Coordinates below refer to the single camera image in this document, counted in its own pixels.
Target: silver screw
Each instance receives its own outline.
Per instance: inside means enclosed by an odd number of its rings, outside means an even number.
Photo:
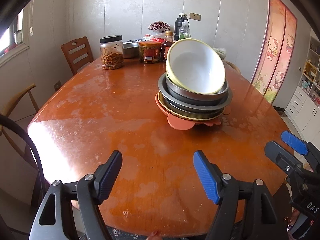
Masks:
[[[263,185],[263,180],[262,179],[256,179],[256,184],[259,186]]]
[[[231,179],[231,175],[228,174],[228,173],[225,173],[225,174],[222,175],[222,178],[225,179],[225,180],[229,180],[229,179]]]
[[[60,184],[60,180],[55,180],[54,182],[52,182],[52,185],[54,186],[58,186]]]
[[[92,180],[93,179],[93,175],[92,174],[87,174],[84,176],[85,180]]]

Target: black thermos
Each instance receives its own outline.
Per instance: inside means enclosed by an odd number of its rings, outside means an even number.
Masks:
[[[174,35],[173,39],[175,41],[177,41],[179,39],[179,29],[182,26],[183,21],[188,21],[189,22],[186,13],[180,13],[179,17],[177,18],[176,22],[174,23],[175,35]]]

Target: table top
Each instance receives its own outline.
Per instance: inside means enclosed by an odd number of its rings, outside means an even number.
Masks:
[[[231,114],[221,116],[220,126],[175,130],[155,103],[164,72],[165,64],[138,59],[103,70],[97,59],[51,97],[28,133],[50,183],[77,181],[105,163],[113,150],[122,152],[119,176],[100,206],[107,225],[141,235],[154,230],[200,235],[217,206],[206,197],[193,153],[203,150],[211,163],[238,180],[262,179],[274,194],[285,174],[265,157],[264,146],[272,140],[284,145],[280,134],[288,128],[264,97],[227,67]],[[237,220],[243,207],[239,202]]]

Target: sauce bottle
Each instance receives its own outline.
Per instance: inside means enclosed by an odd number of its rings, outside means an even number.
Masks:
[[[165,32],[164,42],[161,45],[160,60],[162,62],[166,62],[167,61],[168,50],[169,50],[169,48],[171,47],[172,44],[173,44],[173,32],[166,31]]]

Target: wall socket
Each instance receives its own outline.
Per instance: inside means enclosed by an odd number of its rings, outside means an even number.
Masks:
[[[189,19],[201,21],[201,15],[196,13],[189,13]]]
[[[53,87],[54,87],[54,90],[57,92],[59,88],[62,87],[61,81],[59,80],[57,83],[53,85]]]

